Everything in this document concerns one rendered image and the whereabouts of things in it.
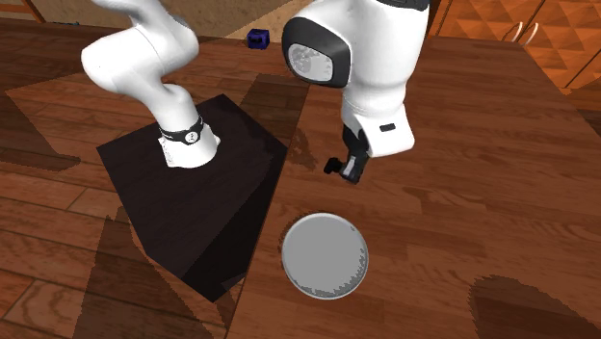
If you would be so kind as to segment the grey round plate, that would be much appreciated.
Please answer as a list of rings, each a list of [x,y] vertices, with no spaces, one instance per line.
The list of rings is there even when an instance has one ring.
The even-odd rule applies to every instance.
[[[354,292],[368,272],[369,251],[360,231],[346,219],[313,213],[295,221],[281,244],[281,263],[290,282],[317,300],[339,300]]]

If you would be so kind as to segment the dark robot stand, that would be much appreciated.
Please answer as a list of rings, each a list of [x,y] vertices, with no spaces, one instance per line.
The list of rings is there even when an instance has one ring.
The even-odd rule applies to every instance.
[[[248,270],[287,148],[224,94],[197,108],[221,139],[202,167],[168,167],[155,123],[97,151],[145,253],[216,301]]]

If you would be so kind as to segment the orange wooden cabinet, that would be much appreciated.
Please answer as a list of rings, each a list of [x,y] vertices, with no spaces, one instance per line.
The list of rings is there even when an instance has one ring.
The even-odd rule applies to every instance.
[[[601,126],[601,0],[432,0],[429,35],[513,42]]]

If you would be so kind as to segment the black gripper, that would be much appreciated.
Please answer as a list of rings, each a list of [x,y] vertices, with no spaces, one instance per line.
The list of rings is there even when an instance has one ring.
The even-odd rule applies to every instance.
[[[324,166],[324,173],[339,173],[341,170],[344,179],[357,184],[370,158],[369,143],[363,130],[356,136],[348,126],[344,126],[342,137],[348,149],[347,161],[343,163],[336,157],[329,158]]]

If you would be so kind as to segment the blue cube-shaped object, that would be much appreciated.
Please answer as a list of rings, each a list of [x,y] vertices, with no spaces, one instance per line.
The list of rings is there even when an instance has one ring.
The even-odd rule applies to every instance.
[[[247,46],[250,49],[265,50],[270,44],[270,32],[267,29],[250,29],[247,33]]]

